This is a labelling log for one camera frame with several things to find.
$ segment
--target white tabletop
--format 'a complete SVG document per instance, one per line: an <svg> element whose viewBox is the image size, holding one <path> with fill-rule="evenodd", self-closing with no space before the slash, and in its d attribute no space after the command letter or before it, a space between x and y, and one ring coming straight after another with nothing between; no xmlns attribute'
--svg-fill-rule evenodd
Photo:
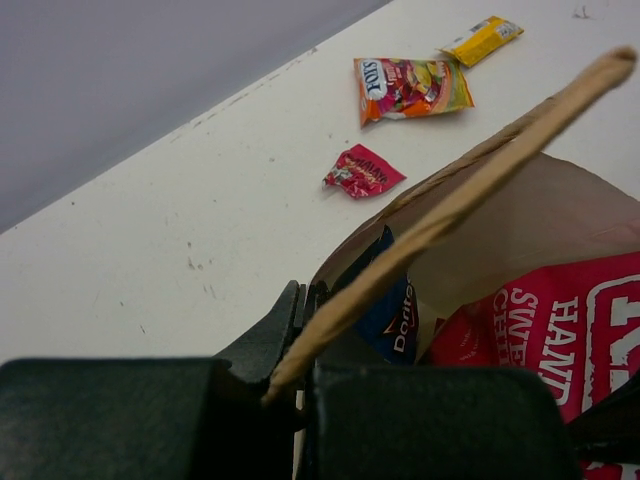
<svg viewBox="0 0 640 480"><path fill-rule="evenodd" d="M475 109L360 129L354 57L429 58L490 15L525 33L468 71ZM638 18L636 0L392 2L0 236L0 361L216 353L393 195L640 47ZM639 79L548 149L636 197ZM355 143L408 179L365 201L323 191Z"/></svg>

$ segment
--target orange snack wrapper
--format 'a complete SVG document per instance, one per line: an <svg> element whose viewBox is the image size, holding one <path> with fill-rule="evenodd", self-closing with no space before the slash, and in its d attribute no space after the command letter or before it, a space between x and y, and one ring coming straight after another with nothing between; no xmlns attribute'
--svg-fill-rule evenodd
<svg viewBox="0 0 640 480"><path fill-rule="evenodd" d="M409 118L473 107L455 60L356 58L360 125L381 118Z"/></svg>

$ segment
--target paper bag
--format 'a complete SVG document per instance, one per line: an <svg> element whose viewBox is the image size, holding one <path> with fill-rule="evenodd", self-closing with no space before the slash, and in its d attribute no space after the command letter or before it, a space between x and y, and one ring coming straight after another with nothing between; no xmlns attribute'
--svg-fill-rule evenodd
<svg viewBox="0 0 640 480"><path fill-rule="evenodd" d="M318 310L271 377L264 402L407 272L422 304L424 351L436 317L542 265L640 246L640 205L541 150L633 71L635 51L600 57L554 97L399 195L340 245L314 281L329 285L389 225L397 241Z"/></svg>

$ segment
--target candy wrapper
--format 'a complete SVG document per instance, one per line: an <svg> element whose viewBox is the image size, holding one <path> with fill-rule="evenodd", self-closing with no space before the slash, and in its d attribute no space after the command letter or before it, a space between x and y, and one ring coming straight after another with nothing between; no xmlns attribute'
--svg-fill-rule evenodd
<svg viewBox="0 0 640 480"><path fill-rule="evenodd" d="M472 67L484 57L520 35L524 30L499 17L489 17L456 38L440 51Z"/></svg>
<svg viewBox="0 0 640 480"><path fill-rule="evenodd" d="M460 308L424 359L521 366L549 386L568 423L640 369L640 252L536 270ZM590 465L587 480L638 478Z"/></svg>
<svg viewBox="0 0 640 480"><path fill-rule="evenodd" d="M332 295L353 282L393 241L393 233L385 225L380 238L338 277ZM413 365L419 323L416 292L405 274L358 320L354 328L388 362Z"/></svg>
<svg viewBox="0 0 640 480"><path fill-rule="evenodd" d="M467 81L451 60L356 58L360 125L473 107Z"/></svg>
<svg viewBox="0 0 640 480"><path fill-rule="evenodd" d="M405 178L382 157L358 144L342 152L323 183L339 185L353 198L360 198L384 193Z"/></svg>

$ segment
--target red chip bag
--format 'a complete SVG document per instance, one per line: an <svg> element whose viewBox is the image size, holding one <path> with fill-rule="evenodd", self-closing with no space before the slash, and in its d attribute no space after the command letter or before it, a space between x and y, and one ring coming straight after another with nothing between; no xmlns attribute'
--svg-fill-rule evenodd
<svg viewBox="0 0 640 480"><path fill-rule="evenodd" d="M384 193L405 178L382 157L358 144L342 152L324 184L339 185L353 198L360 198Z"/></svg>
<svg viewBox="0 0 640 480"><path fill-rule="evenodd" d="M530 368L570 422L640 368L640 252L545 267L509 282L456 311L423 360ZM585 467L589 480L640 478L636 465Z"/></svg>

